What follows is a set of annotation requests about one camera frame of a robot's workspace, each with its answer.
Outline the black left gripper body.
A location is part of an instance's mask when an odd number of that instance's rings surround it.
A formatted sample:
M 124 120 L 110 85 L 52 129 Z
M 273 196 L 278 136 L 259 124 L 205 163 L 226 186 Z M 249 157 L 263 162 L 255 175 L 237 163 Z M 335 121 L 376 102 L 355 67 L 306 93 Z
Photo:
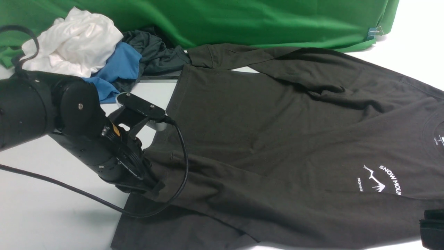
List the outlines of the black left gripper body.
M 146 116 L 119 108 L 106 118 L 105 126 L 94 139 L 60 132 L 49 136 L 102 180 L 124 193 L 156 193 L 156 176 L 137 137 L 146 122 Z

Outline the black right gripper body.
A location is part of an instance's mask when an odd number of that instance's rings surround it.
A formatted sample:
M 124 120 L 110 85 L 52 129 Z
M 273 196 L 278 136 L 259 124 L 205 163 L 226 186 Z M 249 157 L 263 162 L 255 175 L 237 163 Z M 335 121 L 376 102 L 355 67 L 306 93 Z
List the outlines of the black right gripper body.
M 424 248 L 429 250 L 444 249 L 443 209 L 424 211 L 424 219 L 420 220 L 420 237 Z

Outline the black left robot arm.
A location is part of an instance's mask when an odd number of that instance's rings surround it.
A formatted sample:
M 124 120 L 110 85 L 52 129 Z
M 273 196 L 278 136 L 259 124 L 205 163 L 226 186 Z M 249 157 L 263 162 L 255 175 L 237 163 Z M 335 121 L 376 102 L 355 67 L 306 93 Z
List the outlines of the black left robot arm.
M 147 122 L 162 121 L 163 109 L 124 92 L 120 107 L 106 115 L 93 84 L 55 73 L 16 73 L 0 87 L 1 151 L 49 135 L 125 193 L 164 187 L 136 136 Z

